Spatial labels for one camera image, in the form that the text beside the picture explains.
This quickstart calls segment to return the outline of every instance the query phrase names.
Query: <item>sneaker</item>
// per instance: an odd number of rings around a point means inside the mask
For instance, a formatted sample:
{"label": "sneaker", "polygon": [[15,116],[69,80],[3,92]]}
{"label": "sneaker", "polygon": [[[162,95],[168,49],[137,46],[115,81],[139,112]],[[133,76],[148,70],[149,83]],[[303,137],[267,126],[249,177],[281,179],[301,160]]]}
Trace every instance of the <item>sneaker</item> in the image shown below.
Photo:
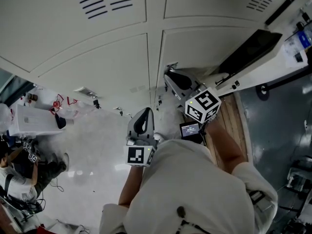
{"label": "sneaker", "polygon": [[154,133],[154,139],[158,140],[158,144],[164,142],[166,139],[163,135],[161,135],[160,133]]}
{"label": "sneaker", "polygon": [[63,162],[65,163],[65,165],[66,165],[65,172],[68,172],[68,169],[69,169],[69,155],[68,155],[68,153],[64,153],[64,154],[63,154],[62,161],[63,161]]}

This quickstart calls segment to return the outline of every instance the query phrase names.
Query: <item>person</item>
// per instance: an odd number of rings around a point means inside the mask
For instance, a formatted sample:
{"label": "person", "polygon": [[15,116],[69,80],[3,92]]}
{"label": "person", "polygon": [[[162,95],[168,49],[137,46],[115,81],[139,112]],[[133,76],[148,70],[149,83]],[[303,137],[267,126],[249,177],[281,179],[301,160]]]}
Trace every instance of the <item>person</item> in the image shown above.
{"label": "person", "polygon": [[131,167],[118,205],[104,205],[99,233],[266,233],[276,191],[216,120],[206,132],[226,171],[203,145],[161,139],[150,167]]}
{"label": "person", "polygon": [[10,155],[5,142],[1,142],[0,150],[0,186],[4,189],[6,177],[12,174],[8,194],[10,197],[23,201],[35,202],[41,192],[48,186],[53,178],[56,178],[60,173],[66,171],[69,163],[68,154],[64,155],[64,160],[60,162],[50,162],[47,165],[38,167],[39,157],[33,166],[31,178],[26,178],[14,170],[11,162],[23,151],[23,147],[14,150]]}

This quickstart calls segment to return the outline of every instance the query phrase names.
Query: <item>tiled floor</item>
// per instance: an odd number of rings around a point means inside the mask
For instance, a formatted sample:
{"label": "tiled floor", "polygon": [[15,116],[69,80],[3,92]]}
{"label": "tiled floor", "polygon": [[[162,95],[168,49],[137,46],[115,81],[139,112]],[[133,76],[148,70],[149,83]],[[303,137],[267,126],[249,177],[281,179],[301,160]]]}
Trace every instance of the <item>tiled floor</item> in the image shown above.
{"label": "tiled floor", "polygon": [[[177,110],[154,110],[154,118],[156,132],[168,138],[179,136],[181,117]],[[98,110],[78,119],[62,134],[41,137],[42,151],[67,152],[70,166],[68,172],[58,177],[63,193],[50,185],[44,190],[46,207],[38,214],[39,219],[47,216],[82,224],[97,233],[103,205],[117,203],[130,170],[123,157],[128,121]]]}

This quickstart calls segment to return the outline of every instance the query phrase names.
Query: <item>white shirt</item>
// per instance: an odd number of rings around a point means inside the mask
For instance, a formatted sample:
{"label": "white shirt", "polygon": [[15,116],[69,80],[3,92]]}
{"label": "white shirt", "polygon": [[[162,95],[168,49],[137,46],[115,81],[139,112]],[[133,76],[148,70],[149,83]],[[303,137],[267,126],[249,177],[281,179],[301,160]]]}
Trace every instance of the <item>white shirt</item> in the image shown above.
{"label": "white shirt", "polygon": [[[261,218],[255,216],[246,190],[261,190],[272,203],[269,224],[257,222]],[[100,234],[175,234],[182,221],[176,213],[179,206],[186,210],[186,221],[211,234],[265,233],[276,214],[277,193],[247,162],[231,175],[212,163],[205,146],[168,140],[145,169],[130,208],[104,205]],[[181,231],[194,233],[202,232],[188,225]]]}
{"label": "white shirt", "polygon": [[31,185],[31,179],[25,178],[16,172],[12,167],[0,167],[0,186],[4,189],[5,178],[8,174],[13,174],[8,193],[11,197],[24,202],[34,202],[37,198],[37,192]]}

